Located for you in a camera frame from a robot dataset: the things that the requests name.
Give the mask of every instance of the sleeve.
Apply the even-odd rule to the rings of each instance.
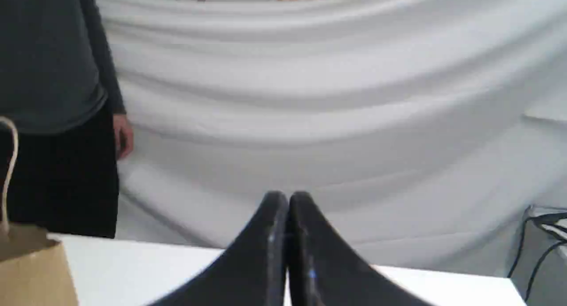
[[[80,0],[85,25],[89,32],[89,41],[93,50],[93,57],[99,69],[101,86],[107,91],[108,99],[115,114],[125,114],[122,92],[116,77],[116,68],[112,60],[112,53],[108,45],[105,29],[102,24],[101,13],[96,0]]]

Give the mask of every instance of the twine handle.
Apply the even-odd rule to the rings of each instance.
[[[16,125],[12,120],[4,116],[0,116],[0,122],[3,123],[6,127],[12,131],[12,141],[14,143],[14,150],[12,151],[12,158],[10,159],[10,165],[8,165],[8,172],[6,173],[6,179],[4,180],[4,188],[2,189],[2,227],[0,231],[6,234],[10,232],[10,223],[8,221],[8,186],[10,185],[10,180],[12,179],[12,173],[14,173],[14,166],[16,166],[16,159],[18,158],[18,148],[19,148],[19,139],[18,139],[18,130],[16,129]]]

